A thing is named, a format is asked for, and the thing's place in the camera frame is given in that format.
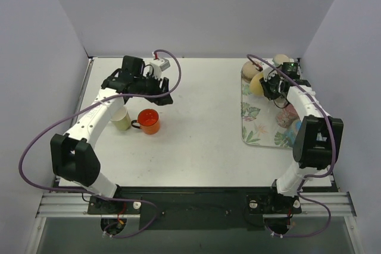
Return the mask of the yellow mug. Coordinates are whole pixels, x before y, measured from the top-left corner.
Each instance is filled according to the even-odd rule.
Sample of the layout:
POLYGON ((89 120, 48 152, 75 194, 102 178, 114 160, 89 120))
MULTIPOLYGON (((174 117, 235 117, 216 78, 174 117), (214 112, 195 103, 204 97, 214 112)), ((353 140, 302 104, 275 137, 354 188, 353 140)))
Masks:
POLYGON ((249 84, 250 92, 255 96, 264 96, 264 90, 260 83, 260 80, 263 79, 263 72, 257 73, 249 84))

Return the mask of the beige round mug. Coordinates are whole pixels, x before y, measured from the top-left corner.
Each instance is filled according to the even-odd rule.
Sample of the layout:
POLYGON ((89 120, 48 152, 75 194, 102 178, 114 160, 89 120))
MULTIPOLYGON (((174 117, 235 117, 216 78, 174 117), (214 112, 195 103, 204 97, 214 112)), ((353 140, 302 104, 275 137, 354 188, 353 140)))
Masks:
POLYGON ((259 70, 255 64, 251 61, 247 61, 241 69, 241 77, 245 82, 250 83, 252 78, 257 74, 261 74, 261 72, 262 71, 259 70))

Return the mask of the light green mug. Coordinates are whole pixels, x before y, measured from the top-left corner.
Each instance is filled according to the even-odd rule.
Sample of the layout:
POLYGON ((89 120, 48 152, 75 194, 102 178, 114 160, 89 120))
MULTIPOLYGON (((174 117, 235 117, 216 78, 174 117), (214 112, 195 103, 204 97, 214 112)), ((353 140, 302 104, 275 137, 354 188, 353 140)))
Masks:
POLYGON ((131 127, 131 119, 127 108, 122 106, 112 117, 111 122, 117 130, 126 131, 131 127))

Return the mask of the orange mug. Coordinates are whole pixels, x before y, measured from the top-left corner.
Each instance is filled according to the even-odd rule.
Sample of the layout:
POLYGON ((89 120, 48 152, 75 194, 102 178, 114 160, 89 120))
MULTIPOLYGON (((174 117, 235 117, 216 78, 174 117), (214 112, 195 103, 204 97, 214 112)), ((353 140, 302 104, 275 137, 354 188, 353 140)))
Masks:
POLYGON ((153 135, 160 129, 159 114, 154 109, 144 109, 138 114, 136 120, 131 121, 131 125, 142 130, 145 134, 153 135))

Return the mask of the pink patterned mug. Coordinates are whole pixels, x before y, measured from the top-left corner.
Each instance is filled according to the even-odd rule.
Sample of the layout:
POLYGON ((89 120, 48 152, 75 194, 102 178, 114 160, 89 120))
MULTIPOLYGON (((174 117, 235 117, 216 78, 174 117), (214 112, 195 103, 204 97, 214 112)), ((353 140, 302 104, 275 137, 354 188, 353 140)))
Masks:
POLYGON ((288 128, 299 116, 293 105, 281 109, 276 115, 276 122, 282 128, 288 128))

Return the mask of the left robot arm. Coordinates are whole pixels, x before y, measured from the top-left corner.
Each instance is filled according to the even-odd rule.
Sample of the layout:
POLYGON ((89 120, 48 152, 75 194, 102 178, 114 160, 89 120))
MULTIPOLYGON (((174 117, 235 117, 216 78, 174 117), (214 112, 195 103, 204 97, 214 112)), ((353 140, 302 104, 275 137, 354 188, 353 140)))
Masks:
POLYGON ((50 141, 52 169, 55 175, 103 196, 101 206, 114 214, 122 207, 117 185, 101 173, 101 163, 94 151, 96 142, 112 116, 136 95, 142 95, 158 106, 173 103, 169 79, 162 76, 169 60, 155 57, 149 63, 124 56, 120 68, 101 84, 92 106, 63 135, 50 141))

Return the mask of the blue glazed mug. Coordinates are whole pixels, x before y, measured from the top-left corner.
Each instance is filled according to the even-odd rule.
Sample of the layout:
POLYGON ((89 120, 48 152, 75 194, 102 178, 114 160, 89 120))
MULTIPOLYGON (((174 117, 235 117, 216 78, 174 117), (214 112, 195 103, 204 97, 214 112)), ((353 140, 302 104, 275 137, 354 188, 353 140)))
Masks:
POLYGON ((301 126, 301 120, 295 120, 284 132, 288 147, 292 147, 301 126))

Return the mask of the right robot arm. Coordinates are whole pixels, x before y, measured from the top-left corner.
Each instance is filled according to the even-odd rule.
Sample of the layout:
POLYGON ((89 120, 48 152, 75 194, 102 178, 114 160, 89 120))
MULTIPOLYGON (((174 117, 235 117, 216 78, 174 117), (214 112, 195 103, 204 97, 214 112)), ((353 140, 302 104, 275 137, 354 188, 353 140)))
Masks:
POLYGON ((343 121, 323 109, 310 83, 301 78, 296 62, 284 62, 277 67, 264 60, 260 84, 267 99, 285 98, 301 120, 292 147, 293 162, 276 180, 277 191, 266 196, 268 209, 279 212, 287 205, 287 196, 298 195, 306 180, 323 178, 332 172, 338 158, 343 121))

